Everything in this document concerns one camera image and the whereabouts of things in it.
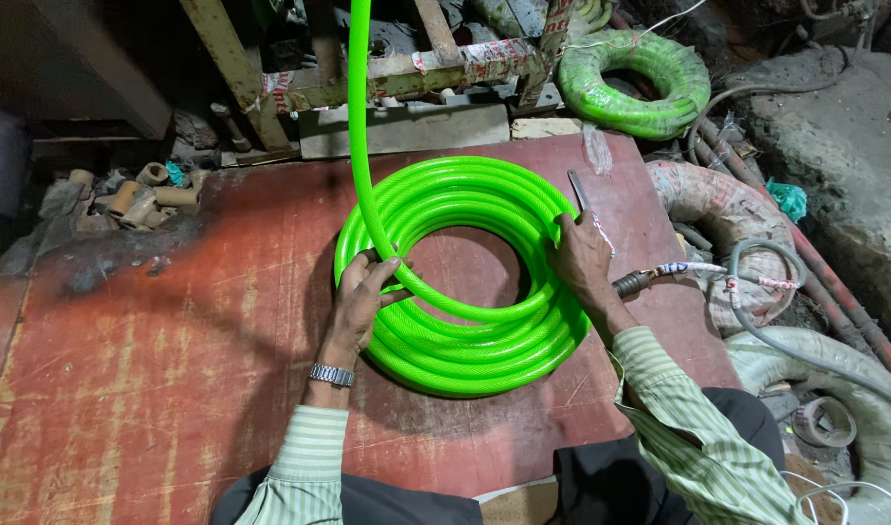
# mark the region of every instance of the metal frame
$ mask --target metal frame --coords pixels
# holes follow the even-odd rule
[[[537,104],[569,29],[574,0],[550,0],[538,47],[526,38],[457,46],[438,0],[413,0],[432,44],[431,52],[394,55],[368,62],[368,97],[418,95],[485,80],[520,75],[517,109]],[[257,74],[220,0],[180,0],[218,65],[235,99],[268,153],[299,151],[277,115],[346,102],[345,54],[332,2],[304,0],[317,67]]]

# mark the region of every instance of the hose coil wrapped in plastic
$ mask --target hose coil wrapped in plastic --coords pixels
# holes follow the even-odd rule
[[[636,137],[678,137],[712,94],[708,69],[689,48],[653,33],[636,44],[633,31],[601,31],[572,44],[559,61],[565,102],[582,118]],[[653,80],[662,100],[631,98],[604,83],[602,74],[633,69]]]
[[[369,0],[352,3],[348,100],[358,207],[339,235],[336,283],[355,254],[372,245],[388,259],[396,255],[392,241],[406,253],[423,236],[448,226],[497,233],[527,265],[533,283],[526,300],[504,308],[463,304],[401,266],[397,278],[418,298],[484,324],[452,324],[402,301],[377,314],[368,355],[405,384],[442,395],[472,397],[524,385],[562,363],[590,327],[545,262],[545,239],[559,236],[553,219],[574,209],[540,176],[483,157],[422,161],[372,187],[363,102],[369,11]]]

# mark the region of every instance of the wrist watch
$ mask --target wrist watch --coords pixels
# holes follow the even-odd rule
[[[350,370],[316,363],[313,363],[313,371],[309,373],[309,376],[319,381],[328,381],[340,387],[350,387],[351,382],[355,379],[355,373]]]

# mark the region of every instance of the red wooden table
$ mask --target red wooden table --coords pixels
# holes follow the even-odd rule
[[[579,136],[378,157],[372,172],[485,155],[575,202],[575,169],[617,248],[612,278],[682,260],[632,139],[608,144],[615,170],[602,177]],[[335,235],[356,203],[350,166],[233,170],[208,188],[202,216],[175,233],[48,253],[20,317],[23,283],[0,284],[11,291],[0,292],[0,522],[205,523],[229,483],[274,458],[330,312]],[[490,233],[448,229],[414,255],[452,297],[517,298],[517,259]],[[699,384],[738,384],[696,287],[666,281],[628,308]],[[631,432],[593,332],[553,374],[485,399],[418,394],[365,362],[356,374],[344,470],[406,488],[497,490],[549,475],[554,448]]]

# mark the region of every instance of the shirt sleeve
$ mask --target shirt sleeve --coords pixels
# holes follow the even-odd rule
[[[621,380],[615,403],[633,423],[641,455],[702,523],[812,523],[772,461],[738,435],[649,328],[619,333],[613,354]],[[622,404],[625,380],[651,416]],[[701,448],[674,431],[695,436]]]
[[[346,410],[298,405],[265,481],[237,525],[342,523]]]

